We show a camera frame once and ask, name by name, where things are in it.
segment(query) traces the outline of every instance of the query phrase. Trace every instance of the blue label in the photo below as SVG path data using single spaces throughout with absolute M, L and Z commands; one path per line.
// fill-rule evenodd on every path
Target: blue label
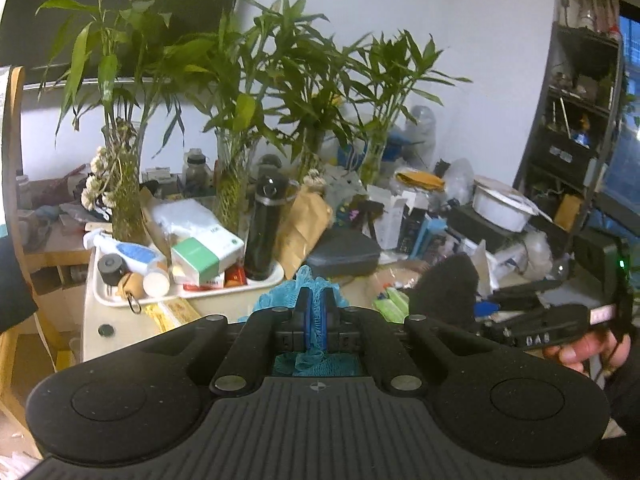
M 137 244 L 118 244 L 116 248 L 121 254 L 137 262 L 149 264 L 156 259 L 157 255 L 151 249 Z

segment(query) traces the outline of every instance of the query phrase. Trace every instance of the human hand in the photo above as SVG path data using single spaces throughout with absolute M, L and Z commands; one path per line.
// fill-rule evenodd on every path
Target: human hand
M 611 330 L 606 332 L 589 332 L 578 341 L 568 345 L 549 346 L 542 353 L 547 359 L 553 359 L 567 368 L 584 373 L 583 361 L 594 355 L 600 355 L 605 366 L 605 372 L 613 373 L 620 368 L 629 356 L 631 338 L 625 335 L 622 343 L 618 342 Z

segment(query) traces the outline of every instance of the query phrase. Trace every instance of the black water bottle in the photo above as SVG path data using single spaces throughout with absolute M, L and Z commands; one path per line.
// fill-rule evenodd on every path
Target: black water bottle
M 244 252 L 244 272 L 252 280 L 266 280 L 282 207 L 287 203 L 289 179 L 276 171 L 261 175 L 255 185 L 254 215 Z

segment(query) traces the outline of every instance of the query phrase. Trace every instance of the green and white box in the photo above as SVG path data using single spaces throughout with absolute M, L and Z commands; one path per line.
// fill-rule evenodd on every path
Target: green and white box
M 203 285 L 242 256 L 244 242 L 222 226 L 201 231 L 171 248 L 172 260 L 195 285 Z

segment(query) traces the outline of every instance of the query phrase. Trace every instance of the lucky bamboo plant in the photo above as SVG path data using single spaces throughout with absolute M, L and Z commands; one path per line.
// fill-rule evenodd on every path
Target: lucky bamboo plant
M 181 107 L 175 82 L 167 77 L 164 68 L 175 64 L 172 52 L 164 51 L 164 32 L 171 15 L 154 10 L 154 1 L 132 1 L 123 10 L 109 10 L 97 0 L 96 6 L 73 0 L 48 0 L 41 9 L 63 9 L 71 12 L 58 31 L 49 65 L 73 40 L 71 64 L 58 80 L 64 81 L 60 119 L 56 135 L 64 117 L 72 111 L 73 125 L 79 130 L 83 114 L 97 107 L 104 111 L 105 147 L 98 150 L 92 161 L 92 175 L 82 194 L 87 208 L 94 206 L 101 196 L 105 206 L 112 209 L 113 235 L 118 240 L 145 242 L 146 236 L 140 211 L 140 155 L 148 120 L 161 103 L 173 114 L 165 140 L 176 124 L 184 131 Z M 83 27 L 77 35 L 69 34 L 75 20 Z M 80 90 L 86 82 L 87 69 L 97 63 L 97 92 Z M 128 65 L 133 73 L 125 84 L 119 83 L 122 67 Z M 45 71 L 40 92 L 48 89 Z M 140 118 L 134 125 L 134 108 Z
M 295 124 L 289 134 L 291 160 L 300 158 L 300 182 L 309 170 L 320 166 L 319 151 L 331 132 L 346 147 L 353 140 L 351 124 L 342 115 L 345 102 L 342 82 L 349 84 L 349 55 L 363 38 L 339 50 L 333 38 L 324 38 L 311 24 L 296 30 L 292 48 L 280 59 L 282 78 L 270 94 L 284 103 L 279 124 Z
M 350 135 L 332 104 L 339 95 L 337 59 L 342 56 L 344 65 L 346 56 L 311 27 L 326 17 L 304 14 L 306 0 L 276 0 L 270 7 L 246 1 L 260 10 L 248 31 L 238 32 L 228 14 L 217 33 L 200 36 L 214 40 L 203 69 L 215 92 L 212 106 L 195 103 L 210 115 L 205 131 L 215 129 L 218 137 L 216 215 L 232 231 L 238 230 L 248 164 L 259 139 L 266 138 L 281 150 L 293 143 L 295 158 L 306 142 L 317 142 L 305 135 L 312 126 L 332 130 L 341 140 Z M 315 101 L 314 92 L 318 92 Z M 265 97 L 279 101 L 264 108 Z M 268 115 L 280 116 L 281 124 L 297 123 L 295 130 L 284 134 L 269 127 Z
M 442 50 L 436 50 L 433 38 L 420 50 L 407 31 L 385 41 L 384 34 L 373 38 L 370 45 L 357 49 L 359 57 L 351 58 L 354 72 L 364 80 L 353 79 L 350 88 L 355 97 L 350 99 L 358 115 L 358 127 L 367 139 L 367 152 L 360 167 L 360 179 L 366 186 L 375 184 L 380 171 L 380 161 L 386 146 L 388 133 L 403 114 L 415 119 L 404 106 L 407 96 L 416 92 L 419 96 L 439 105 L 439 97 L 416 88 L 418 84 L 435 83 L 454 86 L 454 81 L 470 82 L 465 77 L 451 77 L 433 69 Z M 364 123 L 358 113 L 359 105 L 372 107 L 372 119 Z

